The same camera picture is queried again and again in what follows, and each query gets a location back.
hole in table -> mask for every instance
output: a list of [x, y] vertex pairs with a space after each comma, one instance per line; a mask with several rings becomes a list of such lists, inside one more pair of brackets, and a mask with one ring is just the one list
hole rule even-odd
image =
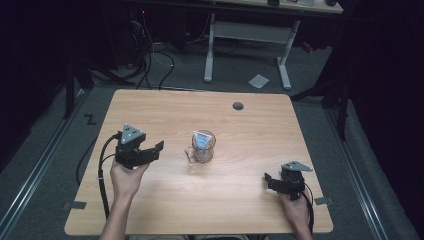
[[240, 111], [240, 110], [243, 110], [244, 105], [243, 105], [243, 103], [241, 103], [241, 102], [235, 102], [235, 103], [233, 103], [233, 108], [234, 108], [235, 110]]

desk leg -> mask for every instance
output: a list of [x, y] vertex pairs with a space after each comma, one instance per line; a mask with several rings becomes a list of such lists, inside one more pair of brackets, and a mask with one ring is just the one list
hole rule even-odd
[[291, 89], [290, 79], [287, 74], [286, 69], [286, 60], [289, 56], [290, 49], [293, 45], [294, 38], [296, 37], [297, 29], [299, 28], [300, 21], [297, 20], [294, 22], [291, 32], [289, 34], [289, 38], [287, 40], [286, 48], [284, 50], [284, 54], [282, 57], [277, 58], [278, 69], [280, 70], [281, 81], [283, 82], [283, 88], [285, 90]]
[[206, 56], [205, 66], [205, 82], [212, 82], [212, 70], [213, 70], [213, 40], [215, 35], [215, 13], [211, 13], [211, 24], [209, 27], [209, 48], [208, 55]]

forearm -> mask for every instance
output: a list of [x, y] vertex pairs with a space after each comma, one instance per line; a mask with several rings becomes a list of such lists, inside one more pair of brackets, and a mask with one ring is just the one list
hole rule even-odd
[[307, 226], [293, 226], [293, 230], [296, 234], [297, 240], [312, 240], [311, 232]]
[[132, 199], [117, 198], [112, 204], [109, 217], [103, 228], [101, 240], [118, 240], [125, 238], [128, 214]]

black tape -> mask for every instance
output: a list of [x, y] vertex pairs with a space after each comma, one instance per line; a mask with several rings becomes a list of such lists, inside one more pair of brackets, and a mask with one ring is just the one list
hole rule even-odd
[[331, 205], [331, 204], [333, 204], [334, 203], [334, 201], [333, 201], [333, 199], [331, 198], [331, 197], [329, 197], [329, 198], [327, 198], [327, 197], [322, 197], [322, 198], [316, 198], [315, 199], [315, 203], [317, 204], [317, 205], [322, 205], [322, 204], [325, 204], [325, 205]]
[[87, 205], [86, 202], [69, 202], [66, 201], [65, 204], [63, 204], [63, 210], [70, 210], [70, 209], [85, 209], [85, 206]]

white desk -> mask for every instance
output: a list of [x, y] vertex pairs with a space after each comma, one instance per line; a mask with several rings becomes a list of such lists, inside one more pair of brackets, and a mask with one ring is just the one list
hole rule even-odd
[[[270, 7], [267, 0], [217, 0], [215, 2], [233, 3], [233, 4], [249, 4], [257, 5], [260, 7]], [[341, 14], [343, 9], [339, 4], [334, 7], [328, 6], [324, 0], [315, 0], [311, 7], [302, 6], [293, 2], [283, 2], [280, 0], [278, 8], [296, 10], [296, 11], [310, 11], [325, 14]], [[262, 25], [242, 24], [235, 22], [215, 21], [215, 14], [211, 16], [210, 32], [209, 32], [209, 48], [206, 56], [205, 66], [205, 82], [212, 81], [213, 74], [213, 45], [216, 37], [233, 38], [241, 40], [261, 41], [285, 44], [285, 48], [281, 53], [281, 57], [277, 58], [277, 65], [280, 70], [283, 88], [286, 90], [291, 89], [289, 76], [286, 69], [286, 61], [293, 45], [294, 38], [296, 37], [297, 29], [300, 21], [294, 21], [291, 28], [271, 27]]]

